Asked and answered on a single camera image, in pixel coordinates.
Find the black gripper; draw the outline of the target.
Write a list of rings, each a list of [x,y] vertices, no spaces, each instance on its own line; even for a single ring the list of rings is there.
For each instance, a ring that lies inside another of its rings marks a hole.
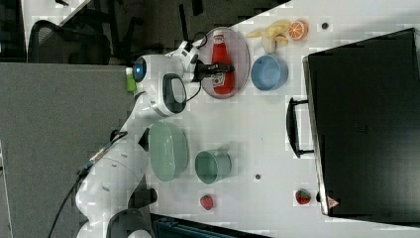
[[[234,72],[235,68],[232,65],[221,66],[219,63],[205,64],[199,59],[193,72],[193,81],[201,81],[208,75],[215,74],[221,70],[222,72],[228,73]]]

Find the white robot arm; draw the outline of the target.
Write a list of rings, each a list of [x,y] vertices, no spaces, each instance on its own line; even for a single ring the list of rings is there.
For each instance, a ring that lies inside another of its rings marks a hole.
[[[75,203],[87,222],[76,238],[147,238],[146,230],[134,225],[140,217],[129,209],[150,159],[139,145],[141,137],[157,121],[185,109],[187,83],[234,69],[219,59],[203,63],[198,48],[187,41],[169,56],[145,55],[135,60],[129,70],[139,87],[133,110],[117,136],[80,173],[83,180]]]

